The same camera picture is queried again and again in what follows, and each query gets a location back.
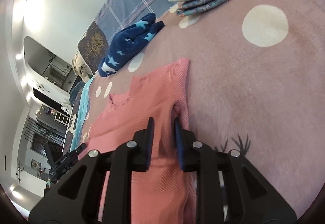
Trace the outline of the turquoise blanket edge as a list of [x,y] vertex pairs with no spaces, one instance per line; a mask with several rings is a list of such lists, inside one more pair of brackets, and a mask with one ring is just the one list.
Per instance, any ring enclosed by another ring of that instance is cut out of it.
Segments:
[[93,82],[93,79],[94,79],[94,77],[91,77],[85,83],[85,85],[82,89],[82,92],[81,92],[77,121],[76,121],[76,129],[75,129],[74,135],[72,137],[70,151],[75,150],[78,147],[78,143],[80,141],[81,130],[82,130],[85,118],[87,116],[87,113],[89,112],[89,88],[90,88],[91,83]]

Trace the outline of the white dresser furniture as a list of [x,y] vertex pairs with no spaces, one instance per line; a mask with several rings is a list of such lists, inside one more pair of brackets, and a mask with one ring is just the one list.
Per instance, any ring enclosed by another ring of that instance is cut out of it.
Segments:
[[23,51],[28,84],[59,106],[69,104],[69,93],[79,80],[71,64],[29,36],[24,38]]

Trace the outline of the beige crumpled cloth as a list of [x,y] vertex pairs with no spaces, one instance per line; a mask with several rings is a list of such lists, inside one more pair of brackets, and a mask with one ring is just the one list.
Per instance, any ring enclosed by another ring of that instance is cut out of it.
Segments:
[[72,69],[74,74],[78,75],[84,83],[87,83],[93,76],[91,69],[85,63],[79,52],[77,52],[72,58]]

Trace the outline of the dark tree-print pillow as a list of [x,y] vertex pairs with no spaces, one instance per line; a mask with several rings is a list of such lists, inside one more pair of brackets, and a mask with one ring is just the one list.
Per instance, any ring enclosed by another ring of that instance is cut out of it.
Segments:
[[78,43],[78,51],[93,74],[98,70],[99,63],[108,48],[104,33],[93,21]]

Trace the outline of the pink polka dot bedspread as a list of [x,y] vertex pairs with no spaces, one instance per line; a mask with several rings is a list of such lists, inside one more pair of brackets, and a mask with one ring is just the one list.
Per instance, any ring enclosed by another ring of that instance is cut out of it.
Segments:
[[110,131],[141,78],[188,58],[189,130],[219,150],[238,149],[302,216],[324,185],[324,0],[230,0],[180,17],[175,7],[143,52],[91,84],[81,137],[121,143]]

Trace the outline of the navy star-patterned fleece garment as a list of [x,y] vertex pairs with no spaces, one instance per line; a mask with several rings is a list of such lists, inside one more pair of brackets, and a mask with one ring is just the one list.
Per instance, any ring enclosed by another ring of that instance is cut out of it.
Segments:
[[98,74],[102,77],[115,74],[144,49],[164,26],[162,21],[156,21],[154,13],[148,13],[138,22],[115,34],[106,55],[99,63]]

